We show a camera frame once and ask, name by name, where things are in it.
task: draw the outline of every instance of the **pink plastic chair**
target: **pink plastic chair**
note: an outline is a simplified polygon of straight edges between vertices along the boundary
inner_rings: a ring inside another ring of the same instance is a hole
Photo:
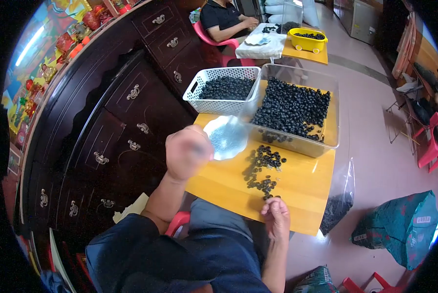
[[[185,225],[186,223],[189,223],[189,220],[190,220],[190,213],[188,211],[179,211],[173,217],[173,220],[170,222],[170,225],[168,226],[165,235],[173,237],[175,235],[175,232],[178,230],[178,228],[180,228],[180,226]]]
[[[437,158],[437,161],[429,168],[429,173],[438,168],[438,142],[434,135],[434,129],[436,127],[438,127],[438,112],[435,112],[430,118],[430,140],[427,144],[427,152],[418,160],[418,167],[422,168],[429,164],[433,159]]]
[[[235,56],[235,49],[239,47],[239,42],[236,39],[232,38],[217,43],[209,37],[209,34],[204,30],[200,21],[193,24],[193,27],[194,27],[194,31],[198,34],[201,40],[213,46],[223,46],[223,45],[230,46],[234,50],[234,56]],[[222,54],[222,67],[227,67],[227,63],[232,59],[236,59],[236,58],[233,56],[227,56]],[[253,61],[253,59],[240,59],[240,62],[242,66],[255,66],[255,62]]]

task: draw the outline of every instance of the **hand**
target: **hand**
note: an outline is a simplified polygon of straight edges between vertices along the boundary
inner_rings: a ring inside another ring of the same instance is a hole
[[[247,17],[242,23],[246,29],[249,29],[256,27],[259,24],[259,21],[256,18]]]
[[[279,197],[271,197],[266,200],[261,213],[268,237],[274,241],[289,241],[291,229],[291,217],[287,205]]]
[[[165,141],[167,173],[176,180],[187,180],[214,157],[207,133],[197,124],[170,134]]]

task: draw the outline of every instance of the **metal drawer handle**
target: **metal drawer handle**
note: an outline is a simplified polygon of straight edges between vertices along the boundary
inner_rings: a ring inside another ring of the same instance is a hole
[[[174,71],[173,72],[173,74],[174,74],[174,77],[175,77],[175,80],[180,84],[180,83],[182,83],[183,81],[181,80],[181,74],[180,74],[180,72],[178,72],[178,71]]]
[[[46,195],[44,189],[42,189],[42,196],[40,196],[40,207],[44,208],[48,205],[48,196]]]
[[[138,127],[140,130],[142,130],[142,132],[144,132],[145,134],[149,133],[149,126],[147,126],[147,124],[145,123],[141,123],[141,124],[137,124],[136,127]]]
[[[161,24],[165,21],[165,14],[160,15],[159,17],[157,17],[156,19],[154,19],[152,21],[152,23],[157,23],[157,24]]]
[[[167,47],[175,48],[177,46],[177,44],[178,44],[178,38],[175,37],[175,38],[173,38],[173,40],[168,42]]]
[[[94,155],[95,155],[95,161],[97,161],[97,163],[99,164],[104,165],[110,161],[107,157],[100,155],[97,151],[94,152]]]
[[[115,205],[115,201],[110,201],[109,199],[102,199],[103,206],[105,208],[112,208]]]
[[[75,201],[71,201],[71,210],[69,212],[70,217],[74,217],[79,212],[79,207],[75,205]]]
[[[139,85],[135,85],[131,93],[126,97],[127,100],[134,100],[139,95]]]
[[[137,143],[134,143],[132,140],[128,140],[129,148],[132,150],[138,150],[140,148],[140,145]]]

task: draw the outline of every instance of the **white plastic basket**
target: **white plastic basket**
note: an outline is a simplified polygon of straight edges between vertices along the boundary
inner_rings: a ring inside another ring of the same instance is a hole
[[[242,109],[245,101],[250,98],[254,87],[257,85],[256,81],[248,93],[248,97],[245,101],[199,99],[199,95],[203,92],[203,87],[206,84],[206,81],[214,80],[222,76],[251,78],[258,80],[260,71],[261,68],[254,66],[203,69],[199,71],[193,78],[192,82],[183,94],[183,100],[188,101],[198,113],[237,115]]]

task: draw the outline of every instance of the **pink floor tile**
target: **pink floor tile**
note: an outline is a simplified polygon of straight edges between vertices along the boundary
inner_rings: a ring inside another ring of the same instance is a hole
[[[321,29],[330,32],[330,54],[384,73],[371,46],[350,38],[331,11],[319,4],[317,7]],[[332,75],[339,81],[340,144],[334,170],[344,167],[352,157],[356,191],[353,208],[326,237],[320,232],[315,237],[298,233],[293,236],[287,278],[326,264],[336,286],[346,277],[363,285],[374,272],[396,285],[405,268],[386,249],[359,247],[349,237],[364,214],[391,199],[431,189],[438,207],[438,171],[429,174],[427,167],[417,167],[417,157],[412,155],[407,137],[400,135],[390,143],[389,131],[393,135],[394,127],[404,127],[406,118],[395,107],[394,115],[385,111],[396,100],[390,86],[336,64],[301,62],[305,69]],[[336,177],[333,175],[332,184],[338,181]]]

